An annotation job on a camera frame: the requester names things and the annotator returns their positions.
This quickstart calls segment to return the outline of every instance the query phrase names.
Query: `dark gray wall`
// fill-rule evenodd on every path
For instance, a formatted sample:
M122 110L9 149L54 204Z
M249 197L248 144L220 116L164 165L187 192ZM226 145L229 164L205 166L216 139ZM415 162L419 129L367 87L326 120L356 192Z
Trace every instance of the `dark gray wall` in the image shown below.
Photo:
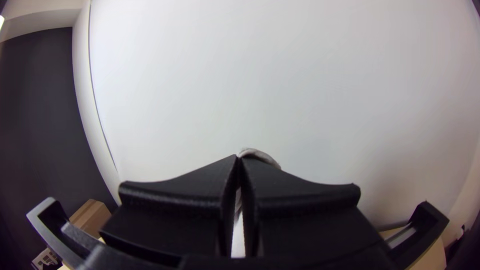
M116 208L79 114L71 27L0 43L0 236L13 240L0 245L14 245L18 267L45 248L25 214L48 196L67 215L90 198Z

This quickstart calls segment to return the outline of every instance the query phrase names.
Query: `cardboard box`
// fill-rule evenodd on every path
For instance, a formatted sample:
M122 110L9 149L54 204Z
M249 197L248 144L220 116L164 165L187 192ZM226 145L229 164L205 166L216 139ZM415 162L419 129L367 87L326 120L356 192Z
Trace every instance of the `cardboard box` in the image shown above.
M99 230L110 216L110 211L103 202L89 199L70 217L70 222L98 239Z

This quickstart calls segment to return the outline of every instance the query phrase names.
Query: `white backdrop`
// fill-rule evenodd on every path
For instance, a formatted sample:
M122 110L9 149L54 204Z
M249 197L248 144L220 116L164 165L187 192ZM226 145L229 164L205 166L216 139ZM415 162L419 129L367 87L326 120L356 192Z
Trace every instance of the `white backdrop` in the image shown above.
M469 0L95 0L90 61L121 181L253 147L382 225L447 214L479 138Z

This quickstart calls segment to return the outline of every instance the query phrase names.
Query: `black plastic bracket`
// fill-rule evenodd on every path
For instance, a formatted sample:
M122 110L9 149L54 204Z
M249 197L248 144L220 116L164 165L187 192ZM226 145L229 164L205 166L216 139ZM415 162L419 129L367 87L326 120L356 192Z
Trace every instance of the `black plastic bracket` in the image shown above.
M241 189L245 258L230 258ZM101 243L68 222L47 198L27 214L38 233L78 269L405 269L448 219L428 202L415 233L390 248L357 208L360 188L303 180L235 155L177 178L120 185L121 207Z

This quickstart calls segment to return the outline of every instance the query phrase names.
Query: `black 3d-printed part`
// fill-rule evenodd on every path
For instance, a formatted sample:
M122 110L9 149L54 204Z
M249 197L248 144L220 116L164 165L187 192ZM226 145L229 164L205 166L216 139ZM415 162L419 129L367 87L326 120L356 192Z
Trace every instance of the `black 3d-printed part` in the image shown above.
M238 187L246 258L230 258ZM234 155L167 181L124 182L119 194L122 206L100 232L105 244L70 224L53 198L27 217L80 270L399 270L448 223L422 202L415 233L390 248L358 210L356 185L313 183Z

